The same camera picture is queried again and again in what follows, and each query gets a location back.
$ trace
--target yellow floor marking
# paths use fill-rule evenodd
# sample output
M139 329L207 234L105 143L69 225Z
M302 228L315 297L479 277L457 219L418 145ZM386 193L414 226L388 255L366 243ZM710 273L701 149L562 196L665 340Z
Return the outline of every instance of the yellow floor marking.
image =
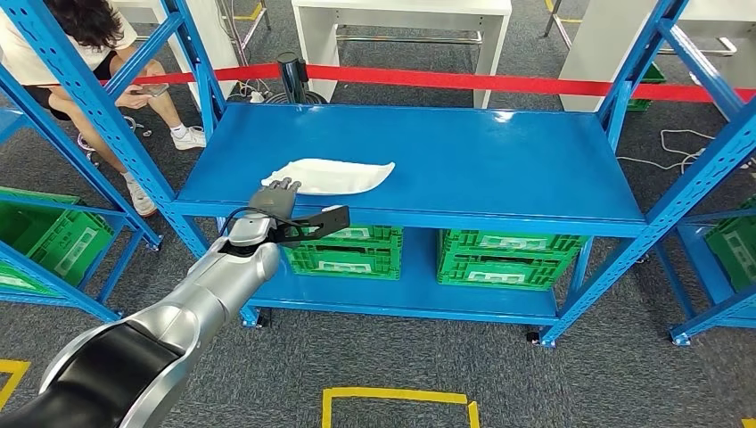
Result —
M21 382L21 378L26 373L30 364L31 363L28 361L0 359L0 372L11 375L8 382L0 388L0 410L2 410L5 403L8 402L8 399L11 397L11 394L13 394L16 387L19 386L19 382Z
M237 21L254 21L258 18L258 15L262 11L262 3L258 3L257 6L255 6L255 10L252 11L252 15L250 16L234 16L234 19Z
M433 401L436 403L464 404L467 406L470 428L480 428L481 423L478 415L478 403L475 401L468 404L467 396L454 392L401 390L393 388L369 388L359 386L347 386L338 388L326 388L323 390L323 418L322 428L331 428L332 402L335 398L360 397L363 399L410 399L413 401Z
M544 0L544 3L546 3L546 8L548 9L549 12L554 11L554 4L551 3L551 0ZM572 18L561 18L561 17L559 19L562 22L567 23L567 24L580 24L583 21L583 20L575 20Z
M478 403L473 401L467 405L467 416L470 418L470 428L481 428L481 417L478 415Z

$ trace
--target smartphone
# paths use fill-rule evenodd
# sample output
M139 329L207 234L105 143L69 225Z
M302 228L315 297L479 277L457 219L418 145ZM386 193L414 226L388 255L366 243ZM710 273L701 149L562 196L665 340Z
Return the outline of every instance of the smartphone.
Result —
M168 90L168 84L167 83L158 83L155 85L141 85L142 89L137 89L136 91L131 91L134 95L152 95L152 96L158 96L162 95L165 91Z

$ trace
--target stanchion post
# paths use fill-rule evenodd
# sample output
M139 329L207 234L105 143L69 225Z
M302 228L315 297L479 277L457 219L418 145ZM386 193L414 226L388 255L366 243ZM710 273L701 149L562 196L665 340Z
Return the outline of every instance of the stanchion post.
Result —
M308 81L305 62L293 52L284 52L276 58L281 72L283 90L289 103L303 104L307 101L304 82Z

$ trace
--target crate label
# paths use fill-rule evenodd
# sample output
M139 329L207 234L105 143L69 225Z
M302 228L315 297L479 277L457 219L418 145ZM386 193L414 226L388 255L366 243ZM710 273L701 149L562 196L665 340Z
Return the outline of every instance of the crate label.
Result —
M523 274L492 274L490 272L470 272L467 276L468 281L478 283L501 283L501 284L523 284L525 275Z
M84 232L82 232L77 241L73 243L69 252L66 253L65 257L58 262L53 270L60 276L66 276L70 269L73 268L73 265L76 264L78 258L81 257L81 253L86 250L86 247L95 236L97 236L97 231L93 228L88 227L84 229Z
M725 238L727 246L730 247L730 250L735 254L735 258L737 259L737 262L740 263L745 274L748 275L752 281L756 280L756 260L754 260L753 256L748 252L748 248L743 243L743 239L741 239L740 235L737 232L730 232L722 234L722 236Z
M0 284L12 285L14 287L30 288L31 290L37 289L34 287L34 285L13 276L0 276Z
M370 274L373 272L373 268L368 263L337 263L335 261L320 261L317 263L317 270L357 272L360 274Z
M308 227L307 231L313 232L317 227ZM338 232L328 235L329 238L347 238L347 239L370 239L370 229L367 227L347 227Z
M509 248L512 250L545 250L547 238L508 238L506 236L483 236L481 247Z

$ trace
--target person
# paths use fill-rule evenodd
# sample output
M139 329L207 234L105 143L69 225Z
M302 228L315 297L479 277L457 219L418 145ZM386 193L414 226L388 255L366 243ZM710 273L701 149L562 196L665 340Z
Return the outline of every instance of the person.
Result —
M45 0L45 4L98 79L111 78L136 52L134 28L109 0ZM58 84L53 73L2 9L0 48L3 52L2 64L29 94L55 118L72 121L84 140L124 177L136 212L143 217L153 214L157 210L154 202L126 171L86 114L71 100L65 88ZM146 76L161 74L165 74L165 70L155 60L150 60L142 71L142 75ZM135 94L134 91L139 89L141 87L137 85L127 87L115 104L129 109L141 109L149 105L170 128L171 139L178 150L205 146L205 135L201 128L188 128L184 125L167 92L158 96Z

